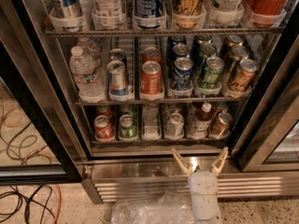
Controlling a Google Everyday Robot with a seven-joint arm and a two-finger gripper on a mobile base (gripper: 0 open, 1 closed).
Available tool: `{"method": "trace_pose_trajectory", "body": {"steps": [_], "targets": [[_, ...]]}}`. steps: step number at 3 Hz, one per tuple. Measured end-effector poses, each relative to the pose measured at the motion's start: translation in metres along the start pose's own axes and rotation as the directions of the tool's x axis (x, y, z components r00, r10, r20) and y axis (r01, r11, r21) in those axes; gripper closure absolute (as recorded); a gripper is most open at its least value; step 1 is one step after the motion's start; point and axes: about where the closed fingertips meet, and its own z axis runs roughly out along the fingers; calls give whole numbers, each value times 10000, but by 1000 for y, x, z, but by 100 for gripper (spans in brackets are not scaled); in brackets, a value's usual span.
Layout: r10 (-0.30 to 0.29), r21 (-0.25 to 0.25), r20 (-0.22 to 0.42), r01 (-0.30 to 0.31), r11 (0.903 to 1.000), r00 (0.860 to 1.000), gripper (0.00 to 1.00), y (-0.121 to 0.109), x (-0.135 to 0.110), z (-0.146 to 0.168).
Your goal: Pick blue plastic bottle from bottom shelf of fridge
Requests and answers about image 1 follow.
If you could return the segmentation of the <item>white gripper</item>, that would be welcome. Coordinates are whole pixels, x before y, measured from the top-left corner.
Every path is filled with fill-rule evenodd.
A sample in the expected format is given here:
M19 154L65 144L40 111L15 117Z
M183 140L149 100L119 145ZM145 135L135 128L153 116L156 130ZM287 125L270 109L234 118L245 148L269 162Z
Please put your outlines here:
M209 165L209 171L193 173L193 165L185 160L174 148L172 149L172 155L181 171L188 176L188 184L192 195L208 196L218 193L219 181L216 175L223 169L228 156L228 147L225 147L216 160Z

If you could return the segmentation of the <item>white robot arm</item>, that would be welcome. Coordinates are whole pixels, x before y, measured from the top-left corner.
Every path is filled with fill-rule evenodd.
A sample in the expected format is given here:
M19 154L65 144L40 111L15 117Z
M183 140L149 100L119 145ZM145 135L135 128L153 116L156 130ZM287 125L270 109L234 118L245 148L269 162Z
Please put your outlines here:
M189 190L192 195L192 212L195 224L222 224L221 210L218 204L219 179L228 156L225 147L208 169L185 160L174 148L172 155L182 172L188 177Z

